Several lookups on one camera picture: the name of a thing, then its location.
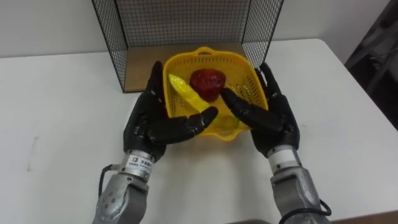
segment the red apple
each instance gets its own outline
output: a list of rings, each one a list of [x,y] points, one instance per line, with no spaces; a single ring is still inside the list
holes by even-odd
[[[190,86],[207,102],[217,100],[225,86],[225,75],[219,70],[204,68],[192,73]]]

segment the black wire mesh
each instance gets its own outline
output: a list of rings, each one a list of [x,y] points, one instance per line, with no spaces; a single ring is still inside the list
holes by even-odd
[[[240,42],[265,61],[284,0],[92,0],[124,89],[127,48]]]
[[[265,61],[284,0],[252,0],[242,45],[254,67]]]
[[[248,0],[117,0],[128,46],[240,42]]]
[[[116,1],[92,0],[120,86],[124,90],[127,43]]]

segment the cable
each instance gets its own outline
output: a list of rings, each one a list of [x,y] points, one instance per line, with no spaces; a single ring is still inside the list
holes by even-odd
[[[320,200],[320,203],[323,206],[323,208],[325,208],[326,211],[319,210],[319,209],[316,209],[316,208],[300,208],[300,209],[296,209],[296,210],[288,212],[286,215],[284,215],[280,219],[279,224],[284,224],[290,217],[292,217],[294,215],[297,215],[297,214],[300,214],[300,213],[315,213],[315,214],[319,214],[319,215],[330,216],[331,215],[330,207],[322,200]]]
[[[102,194],[102,184],[104,182],[104,176],[107,171],[110,171],[112,168],[112,164],[104,167],[101,172],[101,176],[99,177],[99,184],[98,184],[98,197]]]

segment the label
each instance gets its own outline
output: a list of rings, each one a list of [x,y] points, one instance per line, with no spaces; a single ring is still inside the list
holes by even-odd
[[[152,165],[154,163],[146,158],[139,157],[139,156],[130,156],[126,168],[133,168],[133,169],[139,169],[141,171],[144,171],[148,174],[152,171]]]

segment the robotic arm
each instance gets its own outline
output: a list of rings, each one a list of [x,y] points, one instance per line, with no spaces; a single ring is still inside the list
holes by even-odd
[[[123,132],[122,163],[103,169],[93,224],[138,224],[146,211],[147,182],[152,166],[167,144],[186,141],[201,133],[216,118],[211,106],[200,114],[168,118],[162,90],[162,64],[152,68],[146,90],[137,99]],[[104,173],[117,170],[102,192]]]
[[[328,206],[319,199],[308,170],[297,155],[300,133],[286,97],[280,92],[270,68],[263,63],[256,71],[268,98],[269,111],[239,98],[230,89],[221,92],[231,112],[252,128],[257,150],[268,158],[274,198],[282,223],[329,224]],[[123,133],[125,156],[122,163],[103,169],[93,224],[138,224],[146,211],[147,182],[152,166],[167,144],[186,141],[201,133],[217,116],[209,107],[200,114],[168,118],[162,90],[162,64],[156,62],[146,90],[137,99]],[[108,170],[117,170],[102,192]]]
[[[331,210],[319,199],[311,175],[297,155],[300,132],[289,102],[268,65],[263,63],[260,69],[256,73],[268,97],[269,111],[249,104],[227,88],[221,96],[231,112],[252,128],[254,145],[268,158],[274,175],[271,178],[274,200],[282,215],[279,223],[329,224],[326,216],[331,215]]]

